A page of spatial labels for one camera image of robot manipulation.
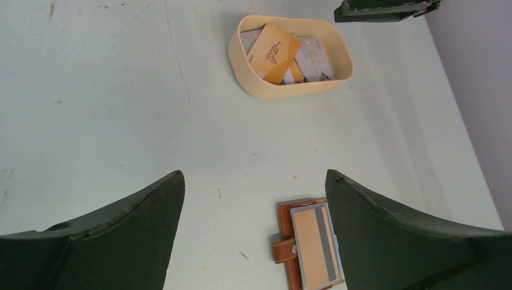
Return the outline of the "silver VIP credit card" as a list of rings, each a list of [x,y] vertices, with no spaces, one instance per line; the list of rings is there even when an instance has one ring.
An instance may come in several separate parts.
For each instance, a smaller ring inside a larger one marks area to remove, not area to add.
[[[320,43],[313,36],[296,36],[301,46],[286,71],[281,85],[334,80],[328,57]]]

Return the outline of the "brown leather card holder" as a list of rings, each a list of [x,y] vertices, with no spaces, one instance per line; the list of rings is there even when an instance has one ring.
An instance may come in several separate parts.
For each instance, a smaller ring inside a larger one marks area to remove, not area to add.
[[[293,208],[324,202],[327,203],[326,198],[303,199],[299,201],[284,202],[278,206],[278,223],[280,225],[281,240],[274,242],[271,248],[275,263],[284,264],[285,266],[289,289],[303,289],[298,254],[296,250],[296,238],[290,211]]]

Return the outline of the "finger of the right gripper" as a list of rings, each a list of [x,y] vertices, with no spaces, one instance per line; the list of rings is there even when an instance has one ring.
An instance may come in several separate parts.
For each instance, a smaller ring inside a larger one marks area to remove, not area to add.
[[[338,8],[334,11],[335,22],[398,22],[424,13],[424,9],[373,14],[353,14]]]
[[[340,8],[353,14],[373,14],[424,9],[424,13],[436,10],[439,0],[352,0],[343,1]]]

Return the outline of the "beige oval tray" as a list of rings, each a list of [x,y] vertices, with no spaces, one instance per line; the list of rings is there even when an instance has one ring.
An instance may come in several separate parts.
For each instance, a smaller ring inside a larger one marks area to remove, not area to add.
[[[294,85],[273,85],[264,81],[250,67],[243,49],[240,33],[275,24],[299,36],[317,37],[332,67],[334,79],[324,82],[308,82]],[[235,29],[228,44],[228,57],[240,87],[248,94],[261,99],[276,99],[304,94],[332,91],[347,82],[353,75],[353,60],[341,33],[332,24],[322,20],[283,18],[276,16],[249,15]]]

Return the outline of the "gold credit card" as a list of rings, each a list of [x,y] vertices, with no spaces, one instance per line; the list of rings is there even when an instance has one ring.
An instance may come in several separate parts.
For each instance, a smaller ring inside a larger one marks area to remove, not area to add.
[[[267,23],[247,53],[248,62],[264,81],[280,85],[300,46],[297,37]]]

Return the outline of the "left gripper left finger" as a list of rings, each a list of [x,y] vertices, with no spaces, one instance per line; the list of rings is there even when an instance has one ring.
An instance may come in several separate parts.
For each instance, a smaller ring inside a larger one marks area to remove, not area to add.
[[[44,231],[1,236],[2,289],[162,289],[185,198],[177,170]]]

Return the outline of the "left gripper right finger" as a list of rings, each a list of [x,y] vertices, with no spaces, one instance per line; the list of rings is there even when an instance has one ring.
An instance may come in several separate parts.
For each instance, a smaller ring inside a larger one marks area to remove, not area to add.
[[[423,213],[333,169],[325,192],[348,289],[511,288],[511,233]]]

